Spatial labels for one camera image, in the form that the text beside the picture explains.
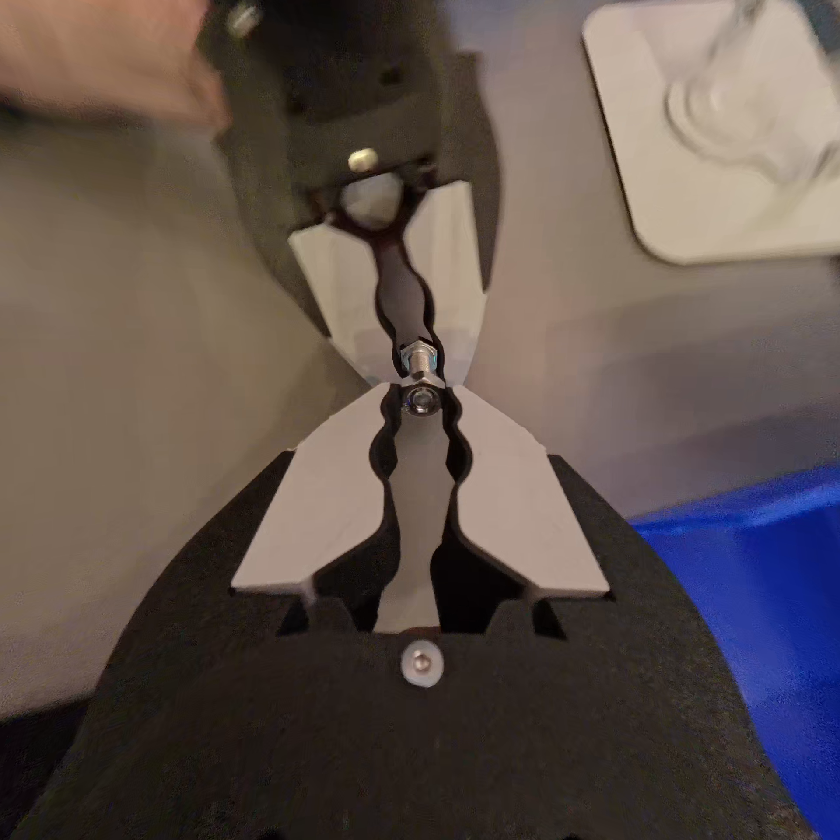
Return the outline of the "silver hex bolt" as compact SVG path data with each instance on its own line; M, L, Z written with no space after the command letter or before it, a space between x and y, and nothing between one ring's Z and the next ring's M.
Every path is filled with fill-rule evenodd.
M438 352L432 344L424 340L418 339L402 348L401 361L404 374L418 370L430 370L438 374ZM442 394L415 392L411 401L402 399L402 410L413 417L430 417L440 411Z

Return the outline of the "person's left forearm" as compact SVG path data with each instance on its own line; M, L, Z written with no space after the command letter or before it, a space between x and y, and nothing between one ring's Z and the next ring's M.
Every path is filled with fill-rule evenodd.
M220 132L229 110L197 40L204 1L2 1L4 106Z

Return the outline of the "blue plastic bin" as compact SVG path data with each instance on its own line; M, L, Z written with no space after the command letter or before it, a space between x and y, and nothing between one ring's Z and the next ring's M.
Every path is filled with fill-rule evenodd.
M839 467L631 520L714 634L759 738L822 838L839 838Z

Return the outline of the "silver hex nut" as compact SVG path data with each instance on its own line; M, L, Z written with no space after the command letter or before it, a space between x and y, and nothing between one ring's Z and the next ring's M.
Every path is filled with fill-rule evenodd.
M400 387L402 399L411 401L414 399L414 393L418 391L442 393L447 388L447 383L435 371L418 370L405 374L400 380Z

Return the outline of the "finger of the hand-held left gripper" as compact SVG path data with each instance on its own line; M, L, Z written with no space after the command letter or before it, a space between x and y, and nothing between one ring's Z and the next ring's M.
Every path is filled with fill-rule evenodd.
M297 259L336 351L369 384L396 384L392 340L377 316L371 247L328 224L292 233Z
M432 188L416 202L402 195L396 222L408 261L428 288L433 329L443 345L447 383L466 382L485 316L480 254L471 184Z

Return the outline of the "white metal stand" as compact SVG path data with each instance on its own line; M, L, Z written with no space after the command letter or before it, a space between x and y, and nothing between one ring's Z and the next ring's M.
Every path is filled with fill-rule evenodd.
M582 35L649 253L838 256L838 2L611 3Z

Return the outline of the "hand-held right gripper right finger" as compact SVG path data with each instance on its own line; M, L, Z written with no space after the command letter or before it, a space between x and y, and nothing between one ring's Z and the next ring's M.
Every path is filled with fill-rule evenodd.
M454 481L438 546L438 622L483 634L506 601L611 592L546 448L463 385L447 390L446 468Z

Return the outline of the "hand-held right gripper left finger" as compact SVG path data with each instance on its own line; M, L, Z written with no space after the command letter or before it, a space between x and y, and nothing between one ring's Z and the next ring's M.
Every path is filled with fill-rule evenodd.
M391 486L400 426L400 388L377 385L290 452L232 590L305 606L338 599L357 629L373 631L401 562Z

